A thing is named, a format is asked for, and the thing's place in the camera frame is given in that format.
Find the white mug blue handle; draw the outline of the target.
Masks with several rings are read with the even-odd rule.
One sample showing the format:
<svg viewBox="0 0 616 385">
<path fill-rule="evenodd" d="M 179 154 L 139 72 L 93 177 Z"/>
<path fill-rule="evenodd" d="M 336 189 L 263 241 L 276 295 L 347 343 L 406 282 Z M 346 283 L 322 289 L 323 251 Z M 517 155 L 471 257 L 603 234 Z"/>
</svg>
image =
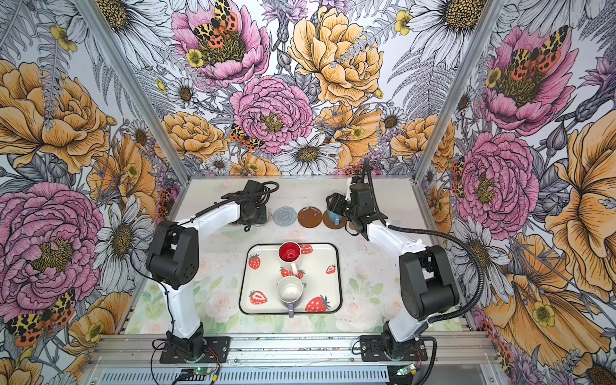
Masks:
<svg viewBox="0 0 616 385">
<path fill-rule="evenodd" d="M 339 229 L 346 221 L 347 200 L 341 193 L 334 192 L 326 198 L 327 217 L 330 223 Z"/>
</svg>

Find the grey-blue braided rope coaster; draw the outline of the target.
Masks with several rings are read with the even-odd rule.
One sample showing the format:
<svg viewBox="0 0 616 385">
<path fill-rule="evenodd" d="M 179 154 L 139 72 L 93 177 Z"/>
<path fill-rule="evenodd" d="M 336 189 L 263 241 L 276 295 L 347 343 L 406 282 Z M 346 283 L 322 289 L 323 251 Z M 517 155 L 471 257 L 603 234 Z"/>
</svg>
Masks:
<svg viewBox="0 0 616 385">
<path fill-rule="evenodd" d="M 283 206 L 274 211 L 273 221 L 277 226 L 292 226 L 297 221 L 298 214 L 294 208 Z"/>
</svg>

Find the plain brown wooden coaster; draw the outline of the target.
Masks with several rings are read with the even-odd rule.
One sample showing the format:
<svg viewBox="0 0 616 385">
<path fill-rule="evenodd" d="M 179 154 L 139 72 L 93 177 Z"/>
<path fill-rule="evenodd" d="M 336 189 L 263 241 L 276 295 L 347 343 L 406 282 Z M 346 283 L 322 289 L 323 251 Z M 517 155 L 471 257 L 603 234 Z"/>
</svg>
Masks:
<svg viewBox="0 0 616 385">
<path fill-rule="evenodd" d="M 329 229 L 342 229 L 345 227 L 347 220 L 344 216 L 327 210 L 322 215 L 322 222 Z"/>
</svg>

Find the scratched dark brown wooden coaster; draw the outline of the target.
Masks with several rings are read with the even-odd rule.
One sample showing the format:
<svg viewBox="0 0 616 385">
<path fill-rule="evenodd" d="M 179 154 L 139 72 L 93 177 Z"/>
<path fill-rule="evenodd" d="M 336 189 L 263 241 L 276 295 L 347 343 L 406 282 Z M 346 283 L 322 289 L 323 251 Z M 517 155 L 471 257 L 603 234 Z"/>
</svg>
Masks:
<svg viewBox="0 0 616 385">
<path fill-rule="evenodd" d="M 308 229 L 314 229 L 322 223 L 322 211 L 314 206 L 302 208 L 298 212 L 298 223 Z"/>
</svg>

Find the red interior white mug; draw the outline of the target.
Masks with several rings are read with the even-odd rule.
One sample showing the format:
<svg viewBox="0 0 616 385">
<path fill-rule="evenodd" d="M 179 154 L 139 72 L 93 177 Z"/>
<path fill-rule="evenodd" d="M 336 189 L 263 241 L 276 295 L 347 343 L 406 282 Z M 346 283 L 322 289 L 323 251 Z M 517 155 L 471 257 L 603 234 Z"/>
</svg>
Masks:
<svg viewBox="0 0 616 385">
<path fill-rule="evenodd" d="M 293 276 L 298 277 L 302 262 L 302 250 L 298 243 L 285 242 L 280 245 L 278 259 L 283 270 L 290 271 Z"/>
</svg>

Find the white mug purple handle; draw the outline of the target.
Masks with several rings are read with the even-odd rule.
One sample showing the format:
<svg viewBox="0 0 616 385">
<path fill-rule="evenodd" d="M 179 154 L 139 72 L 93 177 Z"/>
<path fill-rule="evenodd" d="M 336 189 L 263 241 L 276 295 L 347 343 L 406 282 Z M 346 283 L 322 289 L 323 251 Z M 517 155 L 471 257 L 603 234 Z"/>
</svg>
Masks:
<svg viewBox="0 0 616 385">
<path fill-rule="evenodd" d="M 277 284 L 278 299 L 286 306 L 288 317 L 295 317 L 296 304 L 303 296 L 303 282 L 295 276 L 282 278 Z"/>
</svg>

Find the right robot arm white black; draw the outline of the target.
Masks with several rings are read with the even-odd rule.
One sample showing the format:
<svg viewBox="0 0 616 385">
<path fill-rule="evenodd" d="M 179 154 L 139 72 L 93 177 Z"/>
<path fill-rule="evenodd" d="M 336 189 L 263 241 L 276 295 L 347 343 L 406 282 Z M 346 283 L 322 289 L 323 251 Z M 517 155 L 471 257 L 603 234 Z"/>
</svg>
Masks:
<svg viewBox="0 0 616 385">
<path fill-rule="evenodd" d="M 343 215 L 355 231 L 398 261 L 403 307 L 383 327 L 384 354 L 400 359 L 415 346 L 436 316 L 460 303 L 446 251 L 425 245 L 380 218 L 372 187 L 357 176 L 349 180 Z"/>
</svg>

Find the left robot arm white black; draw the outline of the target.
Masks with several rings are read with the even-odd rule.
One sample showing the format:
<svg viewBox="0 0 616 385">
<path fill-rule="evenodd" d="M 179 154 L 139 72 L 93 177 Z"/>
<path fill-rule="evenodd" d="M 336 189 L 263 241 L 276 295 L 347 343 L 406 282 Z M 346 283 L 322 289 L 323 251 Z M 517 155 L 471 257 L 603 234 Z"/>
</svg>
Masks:
<svg viewBox="0 0 616 385">
<path fill-rule="evenodd" d="M 223 343 L 208 343 L 197 314 L 194 280 L 199 270 L 200 242 L 228 224 L 245 232 L 267 222 L 266 204 L 277 192 L 275 181 L 249 180 L 244 189 L 230 192 L 209 207 L 179 221 L 160 222 L 145 263 L 151 279 L 159 283 L 171 322 L 160 362 L 224 362 Z"/>
</svg>

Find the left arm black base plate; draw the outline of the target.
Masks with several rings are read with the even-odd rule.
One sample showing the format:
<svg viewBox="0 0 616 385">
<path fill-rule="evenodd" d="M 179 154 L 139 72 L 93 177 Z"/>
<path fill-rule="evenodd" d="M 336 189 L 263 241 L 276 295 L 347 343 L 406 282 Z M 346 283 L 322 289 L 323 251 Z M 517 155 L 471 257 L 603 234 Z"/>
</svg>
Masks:
<svg viewBox="0 0 616 385">
<path fill-rule="evenodd" d="M 158 362 L 160 364 L 224 364 L 229 354 L 229 337 L 205 337 L 203 349 L 193 353 L 177 343 L 166 342 Z"/>
</svg>

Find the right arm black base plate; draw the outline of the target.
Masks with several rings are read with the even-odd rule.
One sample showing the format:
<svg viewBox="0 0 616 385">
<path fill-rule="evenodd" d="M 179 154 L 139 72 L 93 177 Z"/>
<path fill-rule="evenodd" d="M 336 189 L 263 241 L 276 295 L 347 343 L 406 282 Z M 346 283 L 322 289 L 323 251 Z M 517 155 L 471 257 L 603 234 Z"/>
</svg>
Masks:
<svg viewBox="0 0 616 385">
<path fill-rule="evenodd" d="M 359 348 L 364 362 L 423 362 L 428 360 L 428 353 L 423 342 L 411 339 L 399 343 L 388 333 L 361 335 Z"/>
</svg>

